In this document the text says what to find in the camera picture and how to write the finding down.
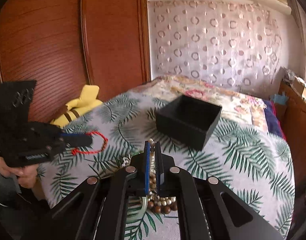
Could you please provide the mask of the grey sleeve forearm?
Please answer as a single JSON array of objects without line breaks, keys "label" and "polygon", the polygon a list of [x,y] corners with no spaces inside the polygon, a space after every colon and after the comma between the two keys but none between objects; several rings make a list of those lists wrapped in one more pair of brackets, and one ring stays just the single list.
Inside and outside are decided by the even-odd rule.
[{"label": "grey sleeve forearm", "polygon": [[18,196],[17,187],[12,178],[6,178],[0,174],[0,205],[8,207]]}]

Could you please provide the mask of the person's left hand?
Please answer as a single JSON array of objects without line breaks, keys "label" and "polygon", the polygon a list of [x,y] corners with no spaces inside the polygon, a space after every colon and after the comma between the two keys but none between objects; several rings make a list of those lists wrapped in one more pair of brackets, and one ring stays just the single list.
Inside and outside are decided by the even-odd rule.
[{"label": "person's left hand", "polygon": [[35,186],[38,167],[38,164],[24,167],[8,167],[4,159],[0,157],[0,174],[5,178],[15,175],[18,184],[26,189],[31,189]]}]

